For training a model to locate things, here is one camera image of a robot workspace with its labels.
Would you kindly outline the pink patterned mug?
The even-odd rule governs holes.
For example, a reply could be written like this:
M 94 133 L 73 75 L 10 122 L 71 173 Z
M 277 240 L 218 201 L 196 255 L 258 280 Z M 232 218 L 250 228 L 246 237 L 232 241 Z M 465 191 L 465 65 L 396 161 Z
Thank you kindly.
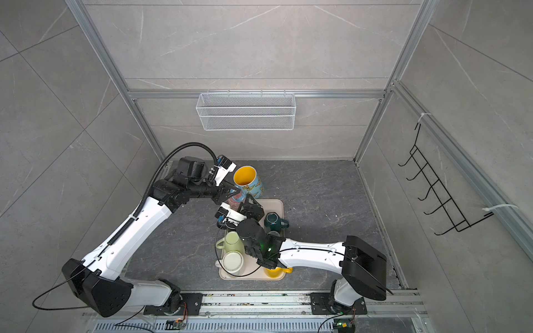
M 232 210 L 238 210 L 242 202 L 245 201 L 247 193 L 244 190 L 231 190 L 231 197 L 226 201 Z

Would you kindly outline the blue mug yellow inside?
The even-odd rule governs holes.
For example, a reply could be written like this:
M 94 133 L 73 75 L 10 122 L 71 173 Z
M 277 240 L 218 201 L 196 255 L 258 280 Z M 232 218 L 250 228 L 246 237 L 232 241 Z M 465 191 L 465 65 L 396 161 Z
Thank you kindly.
M 251 194 L 255 199 L 259 199 L 263 195 L 264 187 L 262 181 L 252 166 L 240 167 L 234 173 L 233 181 L 238 188 L 247 194 Z

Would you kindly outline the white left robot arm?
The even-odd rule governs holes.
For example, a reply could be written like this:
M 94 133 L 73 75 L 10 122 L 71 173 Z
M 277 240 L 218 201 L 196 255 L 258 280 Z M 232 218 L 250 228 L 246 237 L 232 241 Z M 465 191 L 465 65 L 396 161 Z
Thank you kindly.
M 160 175 L 170 160 L 186 148 L 207 151 L 213 164 L 184 157 L 167 177 Z M 175 314 L 180 309 L 180 288 L 168 280 L 127 280 L 123 268 L 148 236 L 180 206 L 192 198 L 210 198 L 220 205 L 238 193 L 225 178 L 236 168 L 226 156 L 216 156 L 205 144 L 188 142 L 175 148 L 152 176 L 137 208 L 83 259 L 69 259 L 62 273 L 73 294 L 104 318 L 129 307 L 155 307 Z

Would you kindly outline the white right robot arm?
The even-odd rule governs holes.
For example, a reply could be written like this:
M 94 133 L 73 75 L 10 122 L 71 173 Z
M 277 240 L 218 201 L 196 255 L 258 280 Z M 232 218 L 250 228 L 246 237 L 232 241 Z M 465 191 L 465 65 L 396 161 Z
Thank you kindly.
M 330 244 L 295 241 L 266 232 L 259 224 L 268 215 L 251 195 L 240 203 L 235 231 L 244 242 L 247 255 L 265 269 L 308 267 L 341 275 L 330 292 L 330 304 L 352 307 L 355 301 L 368 298 L 385 301 L 387 298 L 387 258 L 356 236 Z

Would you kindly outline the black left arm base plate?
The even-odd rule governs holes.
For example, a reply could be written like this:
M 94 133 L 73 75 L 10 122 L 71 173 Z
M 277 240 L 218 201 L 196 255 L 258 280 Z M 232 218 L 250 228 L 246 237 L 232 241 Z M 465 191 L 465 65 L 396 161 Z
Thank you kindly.
M 174 293 L 166 301 L 164 305 L 146 306 L 144 308 L 144 315 L 154 316 L 183 316 L 184 314 L 190 316 L 198 316 L 203 294 L 198 293 Z

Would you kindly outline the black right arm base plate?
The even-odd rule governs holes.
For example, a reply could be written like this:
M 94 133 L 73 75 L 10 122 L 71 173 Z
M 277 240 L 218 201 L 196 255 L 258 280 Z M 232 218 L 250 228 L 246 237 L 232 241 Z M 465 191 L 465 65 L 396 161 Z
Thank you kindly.
M 311 293 L 310 301 L 313 315 L 338 315 L 341 313 L 354 315 L 368 314 L 366 303 L 363 298 L 357 299 L 352 305 L 348 306 L 335 301 L 332 292 Z

